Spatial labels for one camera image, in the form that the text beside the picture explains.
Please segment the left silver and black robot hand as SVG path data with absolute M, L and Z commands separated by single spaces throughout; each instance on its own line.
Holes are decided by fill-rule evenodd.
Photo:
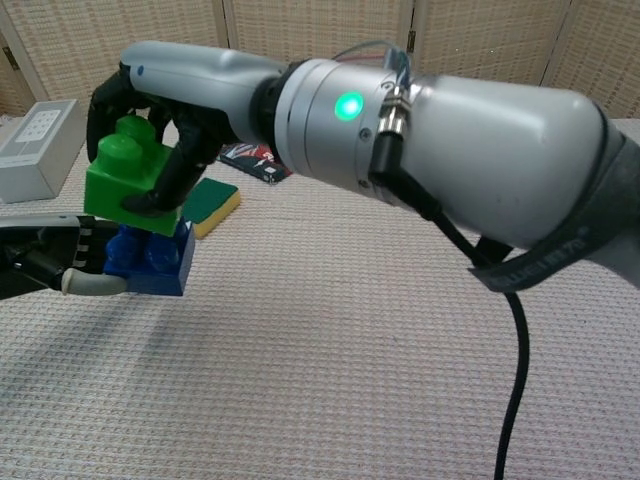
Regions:
M 38 290 L 64 295 L 123 293 L 127 281 L 105 274 L 107 243 L 119 225 L 74 213 L 1 218 L 1 298 Z

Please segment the right silver and black robot hand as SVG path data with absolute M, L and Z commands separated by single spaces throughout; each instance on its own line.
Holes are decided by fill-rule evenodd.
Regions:
M 135 110 L 148 110 L 157 134 L 173 123 L 179 138 L 153 187 L 121 202 L 142 217 L 165 214 L 184 204 L 223 146 L 274 144 L 276 85 L 285 70 L 275 60 L 232 49 L 136 42 L 92 93 L 88 157 L 95 160 L 99 141 Z

